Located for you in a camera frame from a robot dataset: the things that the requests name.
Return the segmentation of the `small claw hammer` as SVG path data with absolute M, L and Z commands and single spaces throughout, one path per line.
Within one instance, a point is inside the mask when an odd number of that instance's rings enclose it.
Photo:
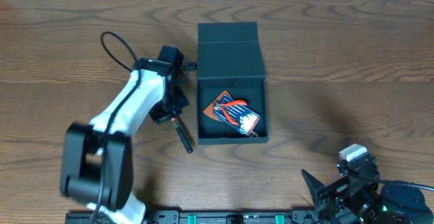
M 173 122 L 175 129 L 180 137 L 181 143 L 183 144 L 185 150 L 187 153 L 193 152 L 193 147 L 191 145 L 191 141 L 189 136 L 187 135 L 187 131 L 184 128 L 184 124 L 182 120 L 180 119 L 179 114 L 173 109 L 172 110 L 172 118 L 171 121 Z

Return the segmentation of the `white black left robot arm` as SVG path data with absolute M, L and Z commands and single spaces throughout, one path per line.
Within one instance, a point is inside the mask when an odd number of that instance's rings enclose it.
M 69 126 L 60 193 L 89 212 L 70 212 L 66 223 L 146 223 L 146 205 L 132 191 L 132 139 L 147 117 L 177 121 L 189 104 L 178 85 L 187 67 L 183 53 L 165 45 L 156 59 L 134 62 L 125 87 L 89 124 Z

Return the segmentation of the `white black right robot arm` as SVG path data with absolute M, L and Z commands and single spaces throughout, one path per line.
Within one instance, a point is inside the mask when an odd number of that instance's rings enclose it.
M 337 168 L 341 178 L 328 186 L 301 170 L 320 223 L 433 223 L 422 192 L 432 187 L 380 179 L 370 153 L 341 159 Z

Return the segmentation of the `red handled pliers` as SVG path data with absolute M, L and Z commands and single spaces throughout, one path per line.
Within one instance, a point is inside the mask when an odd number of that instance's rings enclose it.
M 214 102 L 214 115 L 220 119 L 230 123 L 233 126 L 239 126 L 240 123 L 236 120 L 236 115 L 243 110 L 238 109 L 238 106 L 247 106 L 244 100 L 232 100 L 230 102 Z

